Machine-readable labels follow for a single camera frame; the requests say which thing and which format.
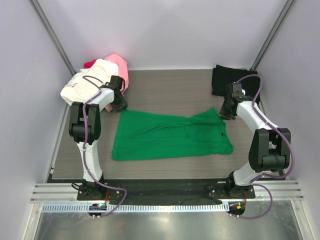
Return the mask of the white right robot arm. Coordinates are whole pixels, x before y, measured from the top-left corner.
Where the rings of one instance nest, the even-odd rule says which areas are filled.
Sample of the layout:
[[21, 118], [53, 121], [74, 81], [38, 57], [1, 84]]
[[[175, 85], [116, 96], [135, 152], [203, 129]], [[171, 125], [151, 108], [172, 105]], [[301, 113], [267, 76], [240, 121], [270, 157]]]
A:
[[227, 85], [219, 116], [224, 120], [240, 117], [253, 133], [248, 162], [226, 179], [224, 189], [228, 196], [241, 198], [252, 190], [254, 181], [263, 176], [272, 178], [271, 173], [289, 167], [293, 159], [290, 130], [273, 124], [252, 97], [245, 95], [241, 83]]

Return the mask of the green t-shirt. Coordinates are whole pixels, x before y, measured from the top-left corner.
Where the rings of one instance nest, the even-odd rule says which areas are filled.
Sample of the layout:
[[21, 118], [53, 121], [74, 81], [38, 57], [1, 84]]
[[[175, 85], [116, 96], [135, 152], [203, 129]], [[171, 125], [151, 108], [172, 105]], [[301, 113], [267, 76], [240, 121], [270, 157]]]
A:
[[125, 110], [111, 157], [123, 162], [229, 155], [233, 151], [226, 124], [214, 108], [191, 117]]

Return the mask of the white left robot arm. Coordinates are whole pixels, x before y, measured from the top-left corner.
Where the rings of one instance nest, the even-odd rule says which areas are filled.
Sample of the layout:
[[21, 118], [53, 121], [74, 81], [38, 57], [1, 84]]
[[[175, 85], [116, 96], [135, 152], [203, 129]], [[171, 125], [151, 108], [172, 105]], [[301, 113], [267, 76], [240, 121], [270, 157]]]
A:
[[95, 87], [97, 93], [71, 105], [68, 132], [79, 149], [83, 166], [81, 184], [73, 183], [71, 186], [77, 190], [77, 199], [82, 201], [102, 200], [110, 190], [123, 192], [122, 198], [125, 199], [126, 189], [105, 183], [98, 154], [98, 140], [102, 131], [101, 111], [109, 104], [117, 112], [128, 107], [122, 94], [125, 80], [117, 75], [111, 76], [106, 83], [91, 75], [84, 75], [82, 79]]

